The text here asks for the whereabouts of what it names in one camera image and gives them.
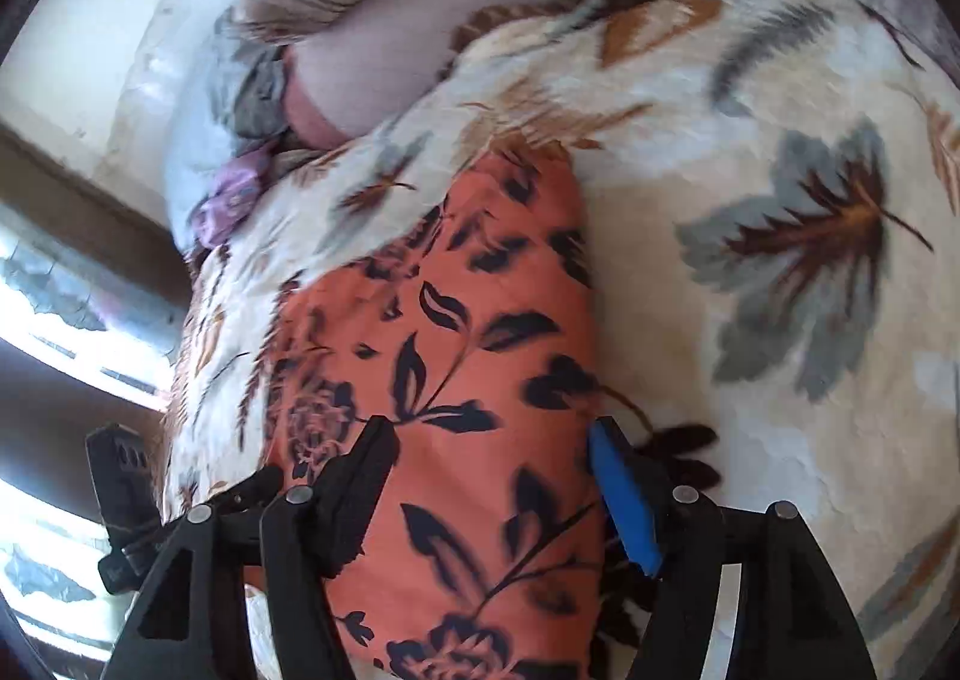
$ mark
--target orange fabric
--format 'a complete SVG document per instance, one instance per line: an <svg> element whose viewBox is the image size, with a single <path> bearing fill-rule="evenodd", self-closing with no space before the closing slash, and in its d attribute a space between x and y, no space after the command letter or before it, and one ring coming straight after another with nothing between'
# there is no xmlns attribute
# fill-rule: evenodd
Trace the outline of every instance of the orange fabric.
<svg viewBox="0 0 960 680"><path fill-rule="evenodd" d="M368 418L397 426L364 552L326 587L347 651L408 680L587 675L603 522L582 218L565 150L508 139L280 310L266 459L288 486Z"/></svg>

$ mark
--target blanket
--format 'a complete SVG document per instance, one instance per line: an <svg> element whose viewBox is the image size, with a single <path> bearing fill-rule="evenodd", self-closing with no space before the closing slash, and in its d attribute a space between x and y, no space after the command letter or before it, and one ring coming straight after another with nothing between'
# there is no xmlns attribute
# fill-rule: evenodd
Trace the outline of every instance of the blanket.
<svg viewBox="0 0 960 680"><path fill-rule="evenodd" d="M916 680L960 616L960 93L856 0L605 5L472 44L210 255L164 512L260 465L266 354L296 289L409 231L520 132L569 152L582 186L587 232L565 248L592 263L599 378L656 429L715 429L716 501L794 501L878 674ZM343 205L357 196L374 205ZM730 571L707 678L733 638Z"/></svg>

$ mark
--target purple cloth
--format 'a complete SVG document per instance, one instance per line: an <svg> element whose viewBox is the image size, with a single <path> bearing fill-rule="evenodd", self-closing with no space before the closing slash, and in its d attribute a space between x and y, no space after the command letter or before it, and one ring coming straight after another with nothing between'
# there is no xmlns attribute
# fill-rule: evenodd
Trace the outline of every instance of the purple cloth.
<svg viewBox="0 0 960 680"><path fill-rule="evenodd" d="M234 157L218 170L213 194L193 212L190 223L197 240L208 250L219 247L253 211L263 194L261 176L270 167L276 141Z"/></svg>

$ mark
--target silver screw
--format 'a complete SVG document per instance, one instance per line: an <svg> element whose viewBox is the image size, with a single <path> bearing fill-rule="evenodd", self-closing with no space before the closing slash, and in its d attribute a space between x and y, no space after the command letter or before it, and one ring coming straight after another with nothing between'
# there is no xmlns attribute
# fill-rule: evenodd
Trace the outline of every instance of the silver screw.
<svg viewBox="0 0 960 680"><path fill-rule="evenodd" d="M800 510L789 501L778 501L774 504L774 513L781 520L793 520L794 517L800 515Z"/></svg>
<svg viewBox="0 0 960 680"><path fill-rule="evenodd" d="M288 504L305 504L313 498L313 488L309 485L296 485L287 491Z"/></svg>
<svg viewBox="0 0 960 680"><path fill-rule="evenodd" d="M186 519L189 522L192 522L193 525L199 525L202 522L207 522L210 520L210 516L213 514L213 510L210 509L208 504L200 504L195 506L186 514Z"/></svg>
<svg viewBox="0 0 960 680"><path fill-rule="evenodd" d="M700 494L697 489L689 485L678 485L673 489L673 501L679 501L680 504L694 504L698 498Z"/></svg>

